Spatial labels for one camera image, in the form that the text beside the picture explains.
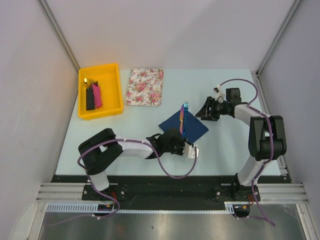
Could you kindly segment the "dark blue paper napkin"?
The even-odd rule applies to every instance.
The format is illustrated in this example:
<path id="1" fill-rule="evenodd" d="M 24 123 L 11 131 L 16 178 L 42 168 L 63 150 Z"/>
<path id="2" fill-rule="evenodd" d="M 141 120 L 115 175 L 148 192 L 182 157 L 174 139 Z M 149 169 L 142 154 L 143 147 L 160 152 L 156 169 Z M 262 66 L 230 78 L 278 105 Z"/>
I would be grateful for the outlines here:
<path id="1" fill-rule="evenodd" d="M 180 111 L 178 110 L 167 120 L 160 123 L 158 126 L 164 132 L 169 129 L 177 129 L 180 131 Z M 185 138 L 191 143 L 195 143 L 198 139 L 200 139 L 209 129 L 202 124 L 194 115 L 192 115 L 189 111 L 186 115 L 186 126 L 185 126 Z"/>

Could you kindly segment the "blue metal fork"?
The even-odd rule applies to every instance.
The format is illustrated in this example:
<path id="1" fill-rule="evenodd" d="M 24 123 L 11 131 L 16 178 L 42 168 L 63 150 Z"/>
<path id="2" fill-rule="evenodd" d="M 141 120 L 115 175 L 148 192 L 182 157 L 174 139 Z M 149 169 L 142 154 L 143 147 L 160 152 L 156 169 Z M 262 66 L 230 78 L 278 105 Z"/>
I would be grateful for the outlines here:
<path id="1" fill-rule="evenodd" d="M 186 135 L 186 121 L 187 121 L 187 112 L 188 112 L 189 103 L 185 102 L 183 105 L 183 122 L 182 122 L 182 135 Z"/>

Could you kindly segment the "iridescent metal knife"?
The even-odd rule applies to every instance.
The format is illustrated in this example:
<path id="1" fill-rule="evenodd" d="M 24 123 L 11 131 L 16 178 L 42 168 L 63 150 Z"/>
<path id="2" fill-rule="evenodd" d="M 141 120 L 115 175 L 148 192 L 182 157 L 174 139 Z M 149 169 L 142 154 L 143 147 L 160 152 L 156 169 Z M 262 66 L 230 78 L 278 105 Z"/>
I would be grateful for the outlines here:
<path id="1" fill-rule="evenodd" d="M 185 105 L 183 104 L 180 108 L 180 112 L 179 112 L 179 132 L 181 133 L 181 135 L 184 135 L 184 113 L 185 113 Z"/>

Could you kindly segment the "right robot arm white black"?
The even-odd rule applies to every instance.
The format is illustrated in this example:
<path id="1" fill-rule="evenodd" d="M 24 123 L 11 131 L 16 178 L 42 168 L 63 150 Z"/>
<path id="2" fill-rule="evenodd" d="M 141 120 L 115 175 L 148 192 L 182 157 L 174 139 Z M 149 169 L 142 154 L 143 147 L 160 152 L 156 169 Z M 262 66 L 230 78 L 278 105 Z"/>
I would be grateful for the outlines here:
<path id="1" fill-rule="evenodd" d="M 268 115 L 243 102 L 239 88 L 228 88 L 223 92 L 218 85 L 213 90 L 215 97 L 207 97 L 195 116 L 203 121 L 214 122 L 221 115 L 231 116 L 248 125 L 249 158 L 235 174 L 229 194 L 233 201 L 255 200 L 259 197 L 256 186 L 259 177 L 272 161 L 287 151 L 284 120 L 279 115 Z"/>

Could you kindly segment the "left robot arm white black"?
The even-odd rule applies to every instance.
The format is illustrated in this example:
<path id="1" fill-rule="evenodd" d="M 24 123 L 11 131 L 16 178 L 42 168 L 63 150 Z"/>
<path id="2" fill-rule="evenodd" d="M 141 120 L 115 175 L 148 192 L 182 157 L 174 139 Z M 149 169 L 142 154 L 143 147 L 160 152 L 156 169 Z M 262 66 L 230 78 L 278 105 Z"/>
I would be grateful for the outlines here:
<path id="1" fill-rule="evenodd" d="M 106 128 L 78 146 L 83 168 L 93 183 L 93 194 L 100 200 L 110 196 L 111 188 L 106 169 L 119 157 L 157 159 L 165 153 L 194 158 L 194 144 L 188 142 L 178 129 L 170 128 L 141 140 L 118 138 Z"/>

